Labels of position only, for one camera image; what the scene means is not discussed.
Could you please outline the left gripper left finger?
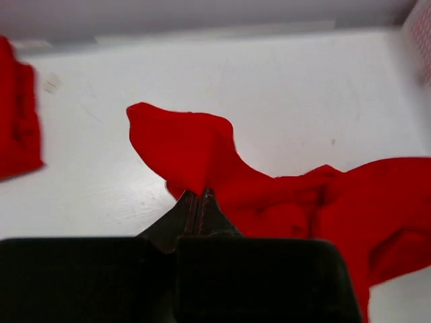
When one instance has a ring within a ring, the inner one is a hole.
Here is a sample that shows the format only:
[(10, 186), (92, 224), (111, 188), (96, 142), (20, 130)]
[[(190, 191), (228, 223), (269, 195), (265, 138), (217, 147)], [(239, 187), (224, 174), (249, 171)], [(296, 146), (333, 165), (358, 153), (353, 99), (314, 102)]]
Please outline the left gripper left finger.
[(192, 226), (197, 195), (136, 237), (43, 237), (1, 241), (2, 322), (141, 322)]

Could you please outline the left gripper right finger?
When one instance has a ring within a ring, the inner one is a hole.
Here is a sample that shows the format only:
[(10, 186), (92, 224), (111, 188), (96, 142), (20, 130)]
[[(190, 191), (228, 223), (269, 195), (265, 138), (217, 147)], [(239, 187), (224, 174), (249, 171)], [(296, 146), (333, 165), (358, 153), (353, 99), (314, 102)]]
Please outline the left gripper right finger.
[(361, 322), (347, 267), (324, 240), (247, 238), (214, 192), (176, 243), (177, 322)]

